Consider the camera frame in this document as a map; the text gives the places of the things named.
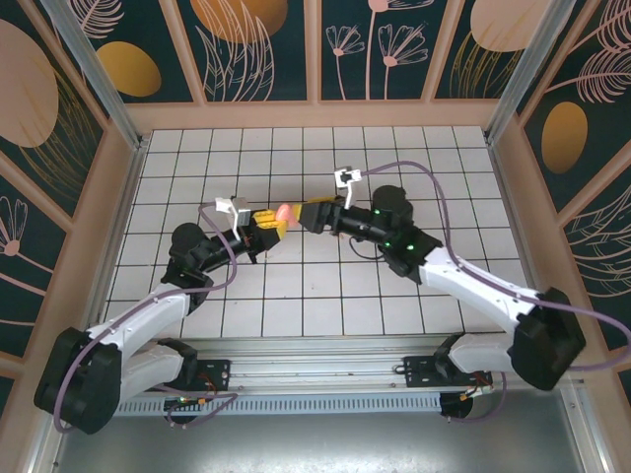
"yellow object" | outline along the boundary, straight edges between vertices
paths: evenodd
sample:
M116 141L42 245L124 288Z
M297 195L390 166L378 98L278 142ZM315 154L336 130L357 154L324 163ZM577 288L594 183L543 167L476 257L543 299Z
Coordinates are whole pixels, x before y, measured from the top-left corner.
M550 1L476 0L471 10L473 39L489 51L526 49Z
M242 2L247 9L244 13ZM287 0L190 0L199 21L216 37L233 43L253 42L259 19L272 36L287 18Z
M552 172L570 170L583 153L588 139L588 118L570 101L557 104L545 119L541 136L543 162Z
M148 97L162 86L158 66L138 46L113 41L101 46L97 56L119 92L132 97Z
M287 222L279 222L276 220L275 210L259 210L252 215L256 225L263 230L276 229L276 233L280 239L285 237L289 224Z
M55 71L31 37L0 20L0 136L34 148L57 123Z

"wall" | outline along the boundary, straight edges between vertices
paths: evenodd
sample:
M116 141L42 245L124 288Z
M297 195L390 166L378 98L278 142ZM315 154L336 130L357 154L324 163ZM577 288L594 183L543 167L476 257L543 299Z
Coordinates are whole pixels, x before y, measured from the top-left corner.
M0 471L13 472L52 343L83 317L130 149L30 2L2 4L0 64Z
M631 4L579 0L570 19L500 140L499 159L538 284L631 326ZM624 350L619 331L581 323L583 362ZM580 373L621 471L631 465L624 368Z
M485 125L549 2L69 5L148 132L262 123Z

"white bracket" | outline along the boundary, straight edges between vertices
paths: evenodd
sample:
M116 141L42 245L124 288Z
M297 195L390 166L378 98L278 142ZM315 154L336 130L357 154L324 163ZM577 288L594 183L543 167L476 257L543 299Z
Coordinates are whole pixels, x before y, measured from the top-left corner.
M350 166L335 171L335 186L338 189L348 189L344 208L348 210L353 200L353 182L362 180L362 172L359 169L351 169Z
M215 205L217 212L228 214L228 220L230 221L230 227L233 234L235 234L235 238L238 241L241 241L238 228L249 223L249 216L251 213L247 201L243 198L223 199L221 197L216 197Z

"orange object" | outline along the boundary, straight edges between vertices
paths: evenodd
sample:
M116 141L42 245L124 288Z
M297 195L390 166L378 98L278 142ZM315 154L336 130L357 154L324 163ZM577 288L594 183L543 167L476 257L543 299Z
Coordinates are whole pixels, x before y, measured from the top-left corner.
M287 222L290 227L298 225L296 215L290 204L282 204L276 211L276 220L279 222Z

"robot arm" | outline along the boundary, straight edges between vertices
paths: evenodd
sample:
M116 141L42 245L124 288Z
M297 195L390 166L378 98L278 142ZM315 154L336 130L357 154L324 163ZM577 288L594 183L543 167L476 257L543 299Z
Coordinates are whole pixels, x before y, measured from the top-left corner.
M361 179L358 171L335 174L338 188ZM528 299L567 304L567 297L552 288L545 294L521 288L483 271L462 258L452 259L443 243L425 234L412 221L413 207L405 191L391 185L375 190L371 209L350 205L334 197L295 206L300 224L309 232L346 234L374 243L389 268L450 294L493 319L505 333L457 334L435 354L436 370L446 379L459 372L515 372L526 382L550 390L586 345L576 315L523 301ZM462 271L517 293L507 296Z
M275 221L274 211L252 213L243 200L218 200L218 210L232 217L232 228L223 236L235 255L246 253L253 263L287 230L286 222ZM195 350L173 339L159 340L148 349L147 344L166 327L193 313L203 304L206 293L161 295L182 289L210 290L214 283L207 273L228 264L230 256L217 236L208 238L195 224L175 229L169 255L161 284L145 299L112 320L83 332L68 328L57 337L35 392L35 406L53 413L70 366L104 332L109 333L79 366L63 398L61 419L83 432L97 432L120 402L157 384L176 382L178 386L188 386L194 381L198 376ZM155 303L138 310L147 300ZM134 316L112 329L132 310Z

